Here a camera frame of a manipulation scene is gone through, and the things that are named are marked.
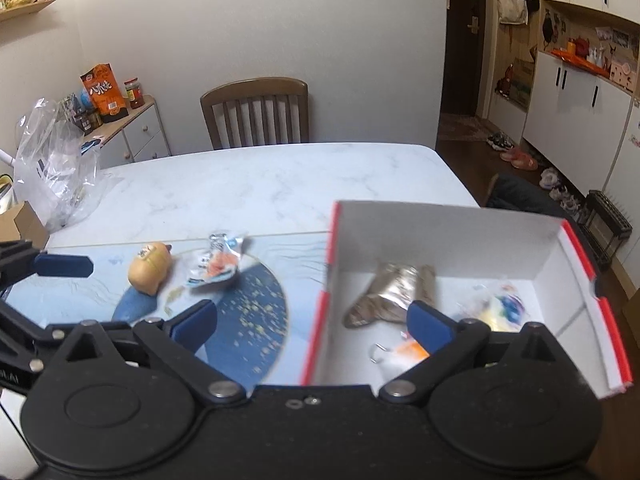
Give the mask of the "yellow bun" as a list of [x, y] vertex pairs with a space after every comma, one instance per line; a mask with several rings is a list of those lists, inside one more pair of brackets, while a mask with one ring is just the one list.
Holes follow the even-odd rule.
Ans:
[[516, 333], [530, 320], [518, 289], [509, 281], [474, 286], [458, 302], [459, 320], [474, 318], [493, 332]]

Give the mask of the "pink binder clip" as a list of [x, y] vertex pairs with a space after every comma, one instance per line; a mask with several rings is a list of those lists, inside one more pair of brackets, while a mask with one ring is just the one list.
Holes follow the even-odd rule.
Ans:
[[374, 344], [368, 352], [373, 364], [390, 363], [396, 366], [412, 367], [426, 360], [430, 354], [414, 339], [404, 340], [394, 348]]

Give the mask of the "yellow lucky cat toy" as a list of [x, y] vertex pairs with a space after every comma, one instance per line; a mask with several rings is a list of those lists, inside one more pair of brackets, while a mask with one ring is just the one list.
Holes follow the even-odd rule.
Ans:
[[171, 246], [162, 242], [145, 244], [128, 269], [129, 284], [138, 292], [156, 296], [171, 268]]

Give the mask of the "gold foil snack bag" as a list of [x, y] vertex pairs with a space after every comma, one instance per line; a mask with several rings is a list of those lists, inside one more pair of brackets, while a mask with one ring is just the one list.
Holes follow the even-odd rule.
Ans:
[[367, 290], [349, 307], [343, 325], [350, 330], [383, 321], [406, 324], [410, 304], [435, 305], [436, 274], [432, 266], [384, 263]]

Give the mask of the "white blue snack packet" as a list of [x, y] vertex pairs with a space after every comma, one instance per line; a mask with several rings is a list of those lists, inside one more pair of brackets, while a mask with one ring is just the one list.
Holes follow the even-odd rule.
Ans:
[[213, 233], [208, 246], [186, 258], [186, 286], [197, 288], [229, 283], [239, 272], [244, 237]]

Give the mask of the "brown cardboard box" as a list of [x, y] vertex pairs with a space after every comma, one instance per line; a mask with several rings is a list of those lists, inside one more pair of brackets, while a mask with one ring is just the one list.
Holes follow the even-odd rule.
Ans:
[[49, 232], [40, 222], [30, 203], [21, 202], [0, 214], [0, 240], [27, 240], [35, 247], [43, 249], [49, 240]]

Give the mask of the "clear plastic bag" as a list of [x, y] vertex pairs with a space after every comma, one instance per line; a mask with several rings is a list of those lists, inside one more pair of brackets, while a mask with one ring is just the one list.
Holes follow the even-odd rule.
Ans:
[[100, 149], [85, 146], [64, 106], [39, 99], [17, 123], [21, 135], [13, 163], [17, 200], [29, 203], [53, 233], [88, 218], [120, 177], [103, 170]]

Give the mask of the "red white cardboard box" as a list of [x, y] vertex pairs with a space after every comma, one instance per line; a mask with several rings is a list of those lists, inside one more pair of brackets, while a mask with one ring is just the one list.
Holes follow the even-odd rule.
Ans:
[[526, 318], [559, 341], [598, 398], [634, 383], [608, 300], [570, 222], [526, 212], [341, 200], [333, 209], [326, 284], [314, 320], [303, 385], [381, 388], [371, 362], [376, 344], [395, 349], [397, 325], [376, 321], [349, 330], [347, 310], [385, 263], [435, 271], [434, 306], [462, 318], [482, 292], [514, 287]]

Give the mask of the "blue printed table mat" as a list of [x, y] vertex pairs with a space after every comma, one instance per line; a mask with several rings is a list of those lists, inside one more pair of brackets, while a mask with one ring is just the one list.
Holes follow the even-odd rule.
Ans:
[[[205, 240], [175, 240], [171, 246], [172, 265], [154, 316], [169, 320], [202, 299], [213, 300], [217, 328], [195, 353], [198, 358], [246, 390], [258, 384], [300, 385], [326, 270], [326, 234], [248, 238], [238, 279], [225, 290], [186, 284]], [[90, 278], [32, 276], [13, 286], [6, 300], [40, 326], [106, 322], [129, 287], [128, 266], [140, 249], [138, 244], [66, 247], [64, 254], [92, 260]]]

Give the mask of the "white side cabinet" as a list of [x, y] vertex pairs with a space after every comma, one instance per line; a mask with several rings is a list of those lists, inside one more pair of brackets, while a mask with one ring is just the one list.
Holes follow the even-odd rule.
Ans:
[[142, 107], [96, 128], [86, 136], [85, 148], [99, 148], [100, 166], [111, 168], [171, 155], [155, 99], [144, 96]]

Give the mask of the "orange snack box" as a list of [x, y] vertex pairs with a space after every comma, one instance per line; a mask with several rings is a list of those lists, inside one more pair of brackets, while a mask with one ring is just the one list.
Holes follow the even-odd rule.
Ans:
[[81, 81], [104, 124], [117, 122], [128, 116], [125, 99], [120, 93], [110, 64], [94, 66], [81, 76]]

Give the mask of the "red lidded jar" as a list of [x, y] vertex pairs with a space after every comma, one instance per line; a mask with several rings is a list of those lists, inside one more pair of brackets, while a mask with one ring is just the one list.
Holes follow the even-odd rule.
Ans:
[[132, 110], [144, 105], [144, 96], [140, 81], [138, 78], [132, 78], [125, 81], [125, 89], [129, 106]]

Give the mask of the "black floor rack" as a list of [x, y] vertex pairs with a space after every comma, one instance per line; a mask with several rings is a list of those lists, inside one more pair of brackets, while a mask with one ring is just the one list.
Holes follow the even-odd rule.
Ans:
[[590, 190], [580, 228], [601, 270], [608, 270], [616, 252], [632, 233], [632, 226], [612, 200], [602, 191]]

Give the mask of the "wooden dining chair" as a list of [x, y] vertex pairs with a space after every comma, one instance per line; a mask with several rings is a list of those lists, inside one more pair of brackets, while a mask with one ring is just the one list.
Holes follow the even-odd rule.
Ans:
[[309, 88], [288, 77], [223, 84], [200, 99], [215, 150], [310, 141]]

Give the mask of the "white shoe cabinet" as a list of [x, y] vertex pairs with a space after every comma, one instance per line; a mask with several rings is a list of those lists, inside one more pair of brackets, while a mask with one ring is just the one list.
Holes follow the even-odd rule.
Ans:
[[615, 84], [540, 52], [523, 136], [585, 195], [604, 188], [630, 107]]

